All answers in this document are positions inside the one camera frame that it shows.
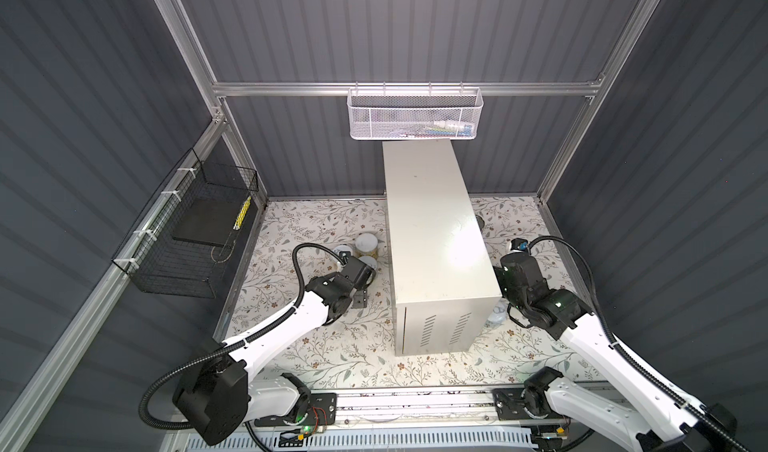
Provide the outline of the teal label can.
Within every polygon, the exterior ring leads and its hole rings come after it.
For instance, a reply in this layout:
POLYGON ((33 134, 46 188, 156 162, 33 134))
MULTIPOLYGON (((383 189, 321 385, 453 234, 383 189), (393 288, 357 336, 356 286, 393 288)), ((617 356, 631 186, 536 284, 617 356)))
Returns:
POLYGON ((508 306, 509 306, 509 302, 506 299, 504 298, 500 299, 496 303, 492 313, 489 315, 488 319, 486 320, 486 326, 489 328, 496 328, 504 325, 509 319, 509 314, 507 311, 508 306))

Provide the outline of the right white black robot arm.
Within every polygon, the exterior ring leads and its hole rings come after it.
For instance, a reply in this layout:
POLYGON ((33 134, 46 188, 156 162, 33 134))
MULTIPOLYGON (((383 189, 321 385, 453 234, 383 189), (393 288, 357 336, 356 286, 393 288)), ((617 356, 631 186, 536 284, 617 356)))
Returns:
POLYGON ((626 451, 745 450, 736 437, 737 420, 725 407, 708 406, 685 392, 611 331, 595 286, 582 300, 548 285, 531 252, 543 240, 512 240, 494 268, 509 309, 585 359, 628 403, 616 404, 546 366, 526 379, 518 394, 494 391, 498 415, 518 409, 534 420, 568 417, 626 451))

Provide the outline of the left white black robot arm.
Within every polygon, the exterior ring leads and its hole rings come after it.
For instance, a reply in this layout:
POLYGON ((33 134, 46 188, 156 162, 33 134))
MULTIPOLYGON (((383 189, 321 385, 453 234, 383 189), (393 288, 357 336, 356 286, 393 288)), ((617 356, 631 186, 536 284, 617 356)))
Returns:
POLYGON ((295 431, 304 427, 314 413, 309 387, 292 373, 274 379, 261 373, 299 339, 343 317, 355 294, 365 291, 376 276, 361 259, 320 246, 340 268, 306 280, 299 253, 307 247, 301 243, 291 254, 298 281, 295 300, 239 335, 208 342, 200 357, 153 382, 138 404, 144 424, 158 430, 193 430, 209 446, 262 420, 295 431))

